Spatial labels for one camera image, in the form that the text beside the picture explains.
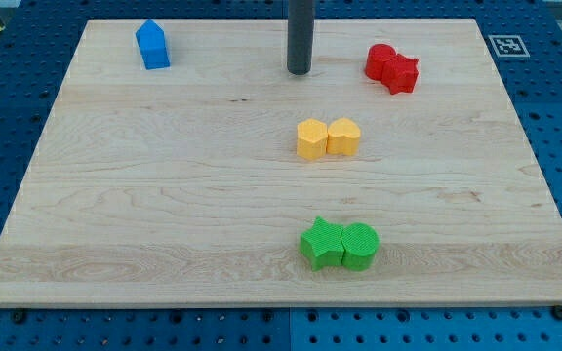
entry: blue perforated panel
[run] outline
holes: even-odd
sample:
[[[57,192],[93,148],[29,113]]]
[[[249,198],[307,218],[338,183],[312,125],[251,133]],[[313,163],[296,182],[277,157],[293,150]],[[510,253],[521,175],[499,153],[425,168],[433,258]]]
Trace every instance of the blue perforated panel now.
[[[317,0],[320,18],[476,18],[562,215],[562,32],[535,0]],[[283,18],[277,0],[25,0],[0,41],[0,231],[87,19]],[[0,311],[1,349],[562,349],[562,309]]]

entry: wooden board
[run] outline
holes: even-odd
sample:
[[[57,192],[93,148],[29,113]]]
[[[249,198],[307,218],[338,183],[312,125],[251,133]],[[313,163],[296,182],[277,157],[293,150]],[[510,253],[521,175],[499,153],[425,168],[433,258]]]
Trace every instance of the wooden board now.
[[[282,20],[91,20],[0,239],[0,307],[562,304],[562,221],[471,19],[320,20],[285,69]],[[387,42],[421,83],[362,72]],[[353,157],[296,156],[296,125],[346,116]],[[364,272],[311,272],[322,215],[373,225]]]

